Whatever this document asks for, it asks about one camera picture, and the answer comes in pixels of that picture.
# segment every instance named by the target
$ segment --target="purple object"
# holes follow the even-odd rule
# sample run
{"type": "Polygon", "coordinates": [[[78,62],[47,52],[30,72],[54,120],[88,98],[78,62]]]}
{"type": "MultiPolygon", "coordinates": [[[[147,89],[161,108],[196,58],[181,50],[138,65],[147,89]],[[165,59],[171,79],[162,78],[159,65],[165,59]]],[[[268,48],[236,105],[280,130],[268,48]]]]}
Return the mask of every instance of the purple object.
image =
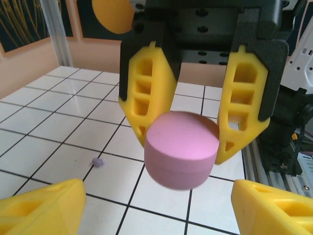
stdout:
{"type": "Polygon", "coordinates": [[[210,175],[219,144],[219,127],[210,119],[188,112],[165,113],[148,129],[145,166],[167,188],[196,188],[210,175]]]}
{"type": "Polygon", "coordinates": [[[103,165],[103,161],[102,159],[100,158],[94,158],[92,159],[92,164],[95,166],[95,167],[100,167],[103,165]]]}

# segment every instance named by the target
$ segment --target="pink cylinder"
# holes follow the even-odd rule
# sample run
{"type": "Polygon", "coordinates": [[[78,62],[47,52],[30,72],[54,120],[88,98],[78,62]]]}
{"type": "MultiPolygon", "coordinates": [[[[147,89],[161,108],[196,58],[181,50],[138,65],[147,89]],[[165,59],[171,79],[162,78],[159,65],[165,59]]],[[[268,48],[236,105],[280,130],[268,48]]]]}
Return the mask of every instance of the pink cylinder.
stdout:
{"type": "Polygon", "coordinates": [[[219,143],[218,125],[210,119],[188,112],[165,113],[147,131],[145,166],[167,188],[196,188],[210,175],[219,143]]]}

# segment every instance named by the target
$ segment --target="beige wall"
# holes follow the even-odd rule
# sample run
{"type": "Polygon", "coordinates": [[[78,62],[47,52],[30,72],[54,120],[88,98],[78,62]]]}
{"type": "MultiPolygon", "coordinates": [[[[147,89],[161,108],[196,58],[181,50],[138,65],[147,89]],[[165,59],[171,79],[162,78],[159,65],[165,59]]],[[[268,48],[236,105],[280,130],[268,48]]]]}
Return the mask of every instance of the beige wall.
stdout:
{"type": "Polygon", "coordinates": [[[0,53],[0,99],[56,67],[58,62],[49,39],[5,57],[0,53]]]}
{"type": "MultiPolygon", "coordinates": [[[[71,21],[77,35],[76,40],[68,41],[74,66],[83,69],[118,73],[120,43],[108,40],[82,39],[81,29],[78,26],[80,22],[76,1],[70,0],[68,5],[71,8],[71,21]]],[[[225,70],[225,66],[183,64],[179,80],[194,84],[222,87],[225,70]]]]}

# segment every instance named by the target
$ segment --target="white grid surface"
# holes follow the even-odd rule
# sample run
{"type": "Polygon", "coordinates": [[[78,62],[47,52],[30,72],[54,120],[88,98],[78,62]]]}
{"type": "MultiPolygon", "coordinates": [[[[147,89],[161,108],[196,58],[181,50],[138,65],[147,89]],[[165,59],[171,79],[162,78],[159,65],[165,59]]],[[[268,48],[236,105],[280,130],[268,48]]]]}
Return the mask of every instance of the white grid surface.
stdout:
{"type": "MultiPolygon", "coordinates": [[[[59,67],[0,101],[0,199],[84,180],[80,235],[237,235],[230,194],[241,152],[191,191],[155,183],[119,107],[118,74],[59,67]],[[91,165],[103,159],[101,168],[91,165]]],[[[216,120],[222,90],[179,83],[172,111],[216,120]]]]}

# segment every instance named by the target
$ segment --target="small purple ball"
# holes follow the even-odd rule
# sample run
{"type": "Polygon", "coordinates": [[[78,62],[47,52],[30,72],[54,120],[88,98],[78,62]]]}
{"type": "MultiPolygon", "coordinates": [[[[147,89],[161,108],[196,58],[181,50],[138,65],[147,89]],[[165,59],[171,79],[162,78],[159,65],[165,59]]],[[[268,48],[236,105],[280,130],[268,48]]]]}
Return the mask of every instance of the small purple ball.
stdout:
{"type": "Polygon", "coordinates": [[[100,158],[94,158],[92,159],[92,164],[95,166],[95,167],[100,167],[103,165],[103,160],[100,159],[100,158]]]}

